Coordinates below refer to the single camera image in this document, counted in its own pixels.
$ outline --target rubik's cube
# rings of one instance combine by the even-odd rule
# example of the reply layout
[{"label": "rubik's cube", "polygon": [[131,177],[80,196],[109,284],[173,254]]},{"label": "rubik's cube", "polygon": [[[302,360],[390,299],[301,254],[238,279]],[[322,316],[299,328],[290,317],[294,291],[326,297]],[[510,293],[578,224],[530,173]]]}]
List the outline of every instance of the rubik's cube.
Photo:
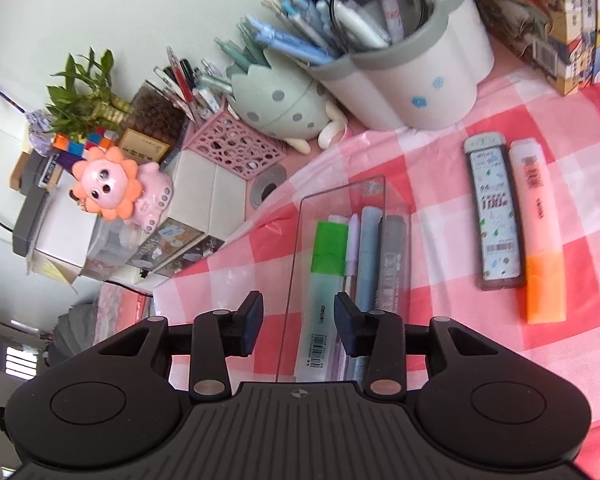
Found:
[{"label": "rubik's cube", "polygon": [[83,154],[86,154],[86,152],[94,146],[97,146],[106,152],[114,145],[114,142],[111,139],[111,136],[113,135],[113,132],[108,132],[103,129],[87,135],[82,142],[75,142],[74,140],[69,140],[69,138],[65,137],[63,134],[56,134],[53,146],[58,150],[73,153],[77,156],[83,156]]}]

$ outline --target green highlighter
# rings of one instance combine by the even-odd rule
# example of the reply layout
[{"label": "green highlighter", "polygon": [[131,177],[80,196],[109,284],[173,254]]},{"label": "green highlighter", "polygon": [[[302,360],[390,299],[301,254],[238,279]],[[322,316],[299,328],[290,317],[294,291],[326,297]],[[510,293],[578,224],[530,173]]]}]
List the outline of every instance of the green highlighter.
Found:
[{"label": "green highlighter", "polygon": [[318,222],[307,303],[302,310],[296,381],[326,381],[336,349],[333,298],[342,290],[347,256],[346,224]]}]

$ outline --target orange highlighter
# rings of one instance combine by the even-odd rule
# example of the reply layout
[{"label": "orange highlighter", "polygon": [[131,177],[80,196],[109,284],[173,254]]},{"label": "orange highlighter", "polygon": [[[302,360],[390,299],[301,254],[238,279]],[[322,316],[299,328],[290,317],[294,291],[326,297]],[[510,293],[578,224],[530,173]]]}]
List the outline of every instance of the orange highlighter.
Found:
[{"label": "orange highlighter", "polygon": [[526,322],[567,318],[566,277],[554,190],[542,147],[514,140],[509,150],[526,253]]}]

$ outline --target plush toy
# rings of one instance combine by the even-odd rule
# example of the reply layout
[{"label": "plush toy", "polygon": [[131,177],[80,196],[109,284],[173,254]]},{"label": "plush toy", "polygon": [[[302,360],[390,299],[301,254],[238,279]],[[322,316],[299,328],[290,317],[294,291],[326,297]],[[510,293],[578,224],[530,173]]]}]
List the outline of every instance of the plush toy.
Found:
[{"label": "plush toy", "polygon": [[72,191],[84,200],[89,213],[100,213],[109,221],[120,217],[147,233],[157,227],[173,196],[171,177],[156,162],[138,166],[117,146],[106,152],[91,148],[87,160],[76,162],[72,173],[78,180]]}]

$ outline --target window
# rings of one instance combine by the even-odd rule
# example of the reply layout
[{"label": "window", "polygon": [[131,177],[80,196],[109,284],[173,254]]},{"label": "window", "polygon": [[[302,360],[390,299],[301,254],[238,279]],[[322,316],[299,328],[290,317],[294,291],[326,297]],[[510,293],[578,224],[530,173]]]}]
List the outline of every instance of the window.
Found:
[{"label": "window", "polygon": [[0,465],[0,480],[5,480],[6,478],[9,478],[15,472],[15,469],[11,469],[10,467]]},{"label": "window", "polygon": [[36,376],[40,350],[0,335],[0,370],[13,377],[29,380]]}]

